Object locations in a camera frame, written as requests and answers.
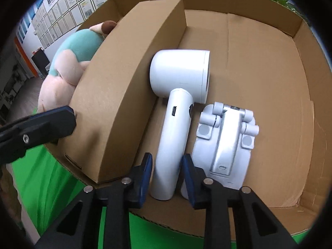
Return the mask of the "white handheld hair dryer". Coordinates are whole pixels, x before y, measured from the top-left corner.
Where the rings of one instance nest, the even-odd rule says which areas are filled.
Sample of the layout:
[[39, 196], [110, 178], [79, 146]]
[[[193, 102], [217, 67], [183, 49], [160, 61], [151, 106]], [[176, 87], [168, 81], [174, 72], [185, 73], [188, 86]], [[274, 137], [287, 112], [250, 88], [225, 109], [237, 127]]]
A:
[[207, 100], [209, 64], [208, 50], [160, 50], [151, 61], [152, 91], [168, 100], [150, 189], [156, 200], [168, 201], [174, 195], [192, 108]]

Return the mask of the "right potted green plant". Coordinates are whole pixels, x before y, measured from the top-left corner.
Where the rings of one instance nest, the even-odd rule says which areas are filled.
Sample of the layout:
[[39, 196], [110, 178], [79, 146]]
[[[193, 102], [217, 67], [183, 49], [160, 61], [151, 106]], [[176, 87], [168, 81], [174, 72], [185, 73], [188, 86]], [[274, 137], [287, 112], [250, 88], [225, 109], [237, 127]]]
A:
[[300, 16], [309, 27], [312, 27], [312, 23], [309, 21], [308, 17], [299, 9], [299, 7], [291, 0], [272, 0], [279, 5], [282, 5], [292, 11], [293, 13], [297, 14]]

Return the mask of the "large open cardboard tray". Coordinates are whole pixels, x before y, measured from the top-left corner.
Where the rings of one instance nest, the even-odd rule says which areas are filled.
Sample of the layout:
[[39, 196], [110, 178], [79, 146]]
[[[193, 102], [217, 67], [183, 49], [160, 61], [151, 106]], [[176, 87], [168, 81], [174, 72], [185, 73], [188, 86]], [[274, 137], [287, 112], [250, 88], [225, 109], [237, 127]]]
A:
[[[144, 1], [154, 0], [108, 0], [82, 28], [118, 24]], [[331, 70], [320, 45], [301, 17], [271, 0], [182, 1], [177, 48], [210, 51], [208, 103], [252, 110], [259, 125], [245, 185], [289, 233], [306, 231], [331, 188]], [[165, 110], [156, 96], [133, 164], [156, 154]], [[74, 175], [63, 139], [47, 148]]]

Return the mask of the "black cabinet by wall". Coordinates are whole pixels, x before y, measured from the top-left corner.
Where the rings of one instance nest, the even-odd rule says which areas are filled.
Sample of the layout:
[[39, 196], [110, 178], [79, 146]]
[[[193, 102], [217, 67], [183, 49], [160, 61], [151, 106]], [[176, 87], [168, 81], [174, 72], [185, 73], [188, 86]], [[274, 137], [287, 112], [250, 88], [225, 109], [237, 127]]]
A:
[[38, 50], [34, 51], [32, 55], [32, 60], [42, 74], [42, 77], [45, 78], [48, 75], [46, 66], [50, 63], [50, 61], [44, 53], [44, 50], [42, 48], [39, 48]]

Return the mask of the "long brown cardboard box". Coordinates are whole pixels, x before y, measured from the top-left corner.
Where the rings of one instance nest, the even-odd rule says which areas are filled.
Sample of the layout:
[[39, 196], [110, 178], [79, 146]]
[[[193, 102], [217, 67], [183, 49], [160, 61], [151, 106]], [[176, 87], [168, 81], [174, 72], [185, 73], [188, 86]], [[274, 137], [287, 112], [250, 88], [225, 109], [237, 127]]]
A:
[[159, 50], [177, 48], [186, 26], [182, 0], [140, 2], [95, 53], [70, 102], [77, 126], [59, 143], [86, 184], [130, 170], [156, 101], [151, 60]]

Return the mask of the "white folding phone stand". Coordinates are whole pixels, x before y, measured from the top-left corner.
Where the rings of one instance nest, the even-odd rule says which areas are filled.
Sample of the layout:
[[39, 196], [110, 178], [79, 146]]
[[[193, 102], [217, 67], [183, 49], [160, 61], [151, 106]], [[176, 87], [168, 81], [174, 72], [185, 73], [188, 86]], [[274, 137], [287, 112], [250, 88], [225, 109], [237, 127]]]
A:
[[253, 111], [220, 102], [207, 105], [200, 114], [192, 162], [206, 177], [240, 189], [258, 133]]

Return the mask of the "pink pig plush toy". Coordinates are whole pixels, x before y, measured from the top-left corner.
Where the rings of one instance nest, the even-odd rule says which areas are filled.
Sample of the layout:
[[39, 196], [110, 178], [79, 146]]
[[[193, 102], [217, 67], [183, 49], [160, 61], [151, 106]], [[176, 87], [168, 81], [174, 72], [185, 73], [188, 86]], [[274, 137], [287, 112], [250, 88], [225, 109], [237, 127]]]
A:
[[115, 21], [104, 21], [78, 30], [63, 41], [40, 88], [38, 113], [70, 103], [92, 57], [116, 25]]

